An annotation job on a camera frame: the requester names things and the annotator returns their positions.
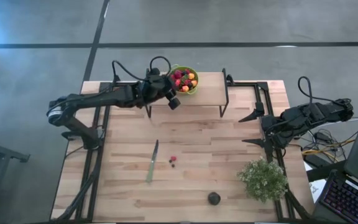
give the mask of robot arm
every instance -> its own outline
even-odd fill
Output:
[[[285,148],[293,137],[302,136],[307,131],[324,123],[347,121],[353,116],[350,99],[338,99],[325,105],[305,104],[285,110],[280,117],[272,115],[261,117],[262,129],[270,136],[272,145]]]
[[[48,121],[54,126],[66,126],[69,135],[80,136],[84,142],[85,149],[96,149],[100,145],[100,139],[95,127],[86,127],[81,121],[74,117],[75,112],[83,108],[94,108],[97,106],[118,106],[120,108],[142,108],[143,106],[153,103],[163,97],[169,101],[169,107],[174,110],[180,105],[173,89],[173,83],[168,75],[160,75],[157,68],[151,68],[153,60],[163,58],[168,62],[169,71],[170,63],[164,57],[155,57],[150,62],[150,70],[147,70],[146,78],[137,78],[126,70],[118,61],[112,62],[114,71],[113,82],[105,88],[101,93],[95,94],[70,94],[61,97],[49,103],[47,112]],[[129,75],[138,79],[129,85],[116,86],[117,80],[116,69],[114,63],[120,65]]]

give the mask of green knife handle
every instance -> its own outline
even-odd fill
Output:
[[[154,162],[150,163],[149,173],[147,174],[146,182],[150,183],[153,180]]]

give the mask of laptop keyboard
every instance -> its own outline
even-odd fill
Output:
[[[323,203],[352,223],[358,223],[358,190],[351,185],[333,179]]]

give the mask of dark round object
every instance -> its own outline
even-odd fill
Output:
[[[178,98],[173,98],[169,100],[168,106],[171,108],[171,110],[174,110],[180,105],[180,101]]]
[[[217,205],[221,201],[221,196],[216,192],[211,192],[208,195],[208,202],[211,205]]]

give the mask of concrete floor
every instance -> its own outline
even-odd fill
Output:
[[[92,43],[102,4],[0,0],[0,44]],[[358,0],[114,0],[100,39],[319,41],[358,42]],[[0,49],[0,145],[31,154],[28,163],[9,166],[0,223],[48,220],[67,141],[45,113],[50,100],[79,92],[89,55],[90,49]],[[99,49],[90,79],[111,80],[113,59],[141,76],[156,55],[199,71],[225,67],[237,80],[284,80],[292,106],[308,100],[296,85],[306,75],[316,96],[350,98],[358,116],[358,47]],[[325,128],[343,140],[358,130],[358,121]]]

